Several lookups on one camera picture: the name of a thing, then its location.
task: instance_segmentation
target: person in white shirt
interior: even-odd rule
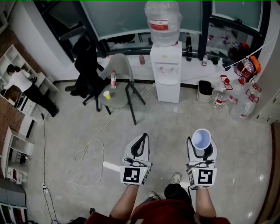
[[[46,96],[44,96],[40,90],[28,79],[30,74],[25,70],[21,70],[17,66],[12,64],[8,66],[7,73],[12,76],[8,85],[4,86],[4,89],[9,89],[13,85],[17,86],[24,95],[26,95],[34,103],[45,108],[52,117],[59,112],[55,104]]]

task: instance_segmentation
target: black hair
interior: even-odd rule
[[[19,72],[21,71],[21,69],[18,66],[13,66],[12,64],[10,64],[7,68],[7,73],[9,74],[10,72],[14,73],[14,72]]]

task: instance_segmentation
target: gray shoe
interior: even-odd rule
[[[175,172],[171,178],[171,184],[179,184],[182,179],[182,173]]]
[[[154,199],[156,199],[156,200],[160,200],[161,198],[159,197],[159,195],[156,193],[156,192],[154,192],[154,191],[150,191],[149,193],[148,193],[148,198],[149,197],[152,197],[152,198],[154,198]]]

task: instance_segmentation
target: yellow cup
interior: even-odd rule
[[[110,95],[110,92],[109,92],[109,91],[105,91],[105,92],[103,93],[103,96],[105,96],[107,100],[111,99],[111,95]]]

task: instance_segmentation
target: shoe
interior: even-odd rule
[[[156,199],[156,200],[160,200],[161,198],[159,197],[159,195],[156,193],[156,192],[154,192],[154,191],[150,191],[149,193],[148,193],[148,198],[149,197],[152,197],[152,198],[154,198],[154,199]]]
[[[55,117],[58,114],[59,111],[60,110],[58,108],[56,108],[56,111],[55,111],[54,115],[52,115],[52,117]]]
[[[171,178],[171,184],[179,184],[182,179],[182,173],[175,172]]]

